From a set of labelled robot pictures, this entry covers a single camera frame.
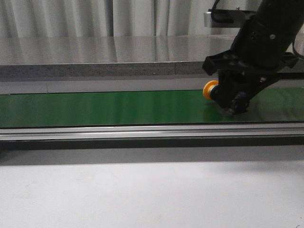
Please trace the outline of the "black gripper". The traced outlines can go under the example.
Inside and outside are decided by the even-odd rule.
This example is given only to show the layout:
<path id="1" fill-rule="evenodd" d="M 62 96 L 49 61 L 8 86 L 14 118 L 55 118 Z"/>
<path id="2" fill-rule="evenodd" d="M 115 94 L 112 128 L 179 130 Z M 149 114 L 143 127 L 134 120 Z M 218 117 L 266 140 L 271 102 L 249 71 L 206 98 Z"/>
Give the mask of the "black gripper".
<path id="1" fill-rule="evenodd" d="M 247 111 L 254 96 L 279 81 L 279 70 L 293 68 L 298 60 L 296 55 L 286 52 L 275 68 L 262 69 L 241 61 L 227 50 L 206 57 L 202 69 L 210 76 L 218 75 L 218 86 L 211 92 L 212 100 L 231 115 L 237 115 Z"/>

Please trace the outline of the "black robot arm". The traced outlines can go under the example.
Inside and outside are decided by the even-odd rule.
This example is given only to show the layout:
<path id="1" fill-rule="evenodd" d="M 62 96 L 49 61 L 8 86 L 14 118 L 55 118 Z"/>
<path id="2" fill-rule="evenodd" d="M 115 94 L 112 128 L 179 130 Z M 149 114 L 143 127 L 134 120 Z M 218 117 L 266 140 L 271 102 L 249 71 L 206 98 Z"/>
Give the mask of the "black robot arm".
<path id="1" fill-rule="evenodd" d="M 301 0 L 264 0 L 256 11 L 213 5 L 205 17 L 208 27 L 239 28 L 230 49 L 206 57 L 202 65 L 208 75 L 218 75 L 205 84 L 204 97 L 231 114 L 246 112 L 254 96 L 279 80 L 279 70 L 302 58 L 288 52 L 304 23 Z"/>

